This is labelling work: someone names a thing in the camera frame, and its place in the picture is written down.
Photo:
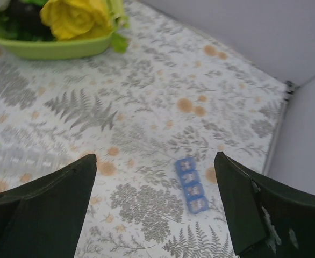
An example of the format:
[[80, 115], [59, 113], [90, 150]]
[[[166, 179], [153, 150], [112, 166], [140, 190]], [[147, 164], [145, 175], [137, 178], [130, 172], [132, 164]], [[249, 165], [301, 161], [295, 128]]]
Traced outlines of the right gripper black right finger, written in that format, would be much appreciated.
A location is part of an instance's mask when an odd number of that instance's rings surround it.
[[256, 173], [218, 152], [214, 168], [238, 257], [315, 258], [315, 195]]

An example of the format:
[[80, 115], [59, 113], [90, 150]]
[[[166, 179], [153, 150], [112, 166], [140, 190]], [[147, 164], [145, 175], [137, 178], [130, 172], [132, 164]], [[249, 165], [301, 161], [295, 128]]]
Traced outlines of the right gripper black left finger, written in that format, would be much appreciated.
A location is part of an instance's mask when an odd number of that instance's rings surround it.
[[0, 258], [74, 257], [96, 172], [88, 154], [0, 192]]

